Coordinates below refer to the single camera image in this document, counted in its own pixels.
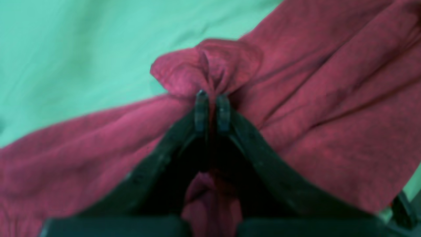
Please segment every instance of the clip jaw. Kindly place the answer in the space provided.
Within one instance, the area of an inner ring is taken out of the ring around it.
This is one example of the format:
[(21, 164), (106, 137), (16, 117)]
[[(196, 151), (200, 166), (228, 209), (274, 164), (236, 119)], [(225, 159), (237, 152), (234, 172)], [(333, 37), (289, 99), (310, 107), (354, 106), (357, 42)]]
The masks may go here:
[(403, 191), (400, 192), (392, 202), (393, 217), (387, 225), (388, 228), (405, 237), (421, 236), (421, 215), (417, 215), (417, 211), (421, 210), (420, 201), (421, 192), (414, 198), (414, 205), (409, 202)]
[[(358, 232), (358, 236), (387, 236), (376, 217), (325, 193), (291, 169), (259, 131), (230, 106), (226, 96), (216, 100), (215, 120), (209, 121), (209, 116), (208, 96), (200, 91), (194, 109), (168, 130), (154, 151), (112, 192), (72, 220), (180, 216), (190, 182), (198, 172), (209, 169), (208, 155), (215, 154), (212, 158), (217, 167), (230, 176), (237, 189), (245, 219), (239, 226), (239, 237), (252, 236), (256, 230), (260, 237), (297, 234), (294, 231), (298, 230), (303, 234), (300, 236), (314, 233), (311, 228), (301, 228), (303, 225), (317, 226), (323, 236), (341, 233), (354, 237), (359, 229), (366, 232)], [(178, 226), (184, 225), (181, 219), (177, 221)], [(342, 232), (332, 224), (341, 226)], [(273, 235), (264, 234), (268, 229)], [(189, 236), (188, 231), (183, 233), (179, 236)]]

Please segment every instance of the red cloth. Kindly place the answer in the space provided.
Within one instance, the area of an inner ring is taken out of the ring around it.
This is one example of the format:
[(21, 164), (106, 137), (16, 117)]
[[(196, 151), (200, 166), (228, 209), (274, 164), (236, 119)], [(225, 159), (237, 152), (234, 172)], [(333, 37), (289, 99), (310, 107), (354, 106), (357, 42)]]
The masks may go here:
[[(229, 93), (309, 181), (380, 211), (421, 160), (420, 16), (419, 0), (286, 0), (238, 41), (205, 40), (158, 58), (151, 72), (168, 94), (0, 150), (0, 235), (34, 237), (45, 218), (97, 201), (192, 108), (199, 89)], [(213, 186), (199, 175), (183, 216), (197, 237), (232, 236), (238, 201)]]

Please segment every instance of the green sheet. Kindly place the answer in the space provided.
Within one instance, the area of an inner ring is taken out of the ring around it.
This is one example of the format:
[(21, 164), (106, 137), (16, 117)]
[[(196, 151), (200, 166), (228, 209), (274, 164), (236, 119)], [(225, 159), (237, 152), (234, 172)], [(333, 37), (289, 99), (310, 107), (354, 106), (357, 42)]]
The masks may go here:
[[(165, 90), (160, 55), (236, 39), (281, 0), (0, 0), (0, 147), (69, 118)], [(405, 187), (421, 188), (421, 169)]]

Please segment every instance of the crumpled fabric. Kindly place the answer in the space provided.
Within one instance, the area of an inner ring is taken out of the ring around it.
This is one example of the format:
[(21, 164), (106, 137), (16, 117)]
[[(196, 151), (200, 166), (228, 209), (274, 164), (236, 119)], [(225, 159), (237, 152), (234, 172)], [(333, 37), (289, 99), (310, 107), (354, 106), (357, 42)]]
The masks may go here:
[[(370, 213), (421, 161), (421, 1), (285, 0), (237, 41), (163, 55), (168, 93), (29, 134), (0, 150), (0, 235), (35, 237), (112, 190), (205, 90), (232, 106), (293, 169)], [(234, 195), (198, 174), (183, 218), (194, 235), (233, 236)]]

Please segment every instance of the wrinkled cloth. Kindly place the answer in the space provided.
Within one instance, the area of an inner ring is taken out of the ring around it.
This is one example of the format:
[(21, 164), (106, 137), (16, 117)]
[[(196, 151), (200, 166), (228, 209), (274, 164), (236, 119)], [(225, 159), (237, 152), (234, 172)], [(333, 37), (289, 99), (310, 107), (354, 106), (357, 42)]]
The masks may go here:
[[(293, 169), (376, 213), (421, 161), (421, 1), (286, 0), (237, 41), (163, 55), (168, 94), (36, 131), (0, 150), (0, 234), (34, 237), (114, 188), (205, 90), (232, 106)], [(218, 177), (199, 174), (183, 218), (194, 235), (242, 220)]]

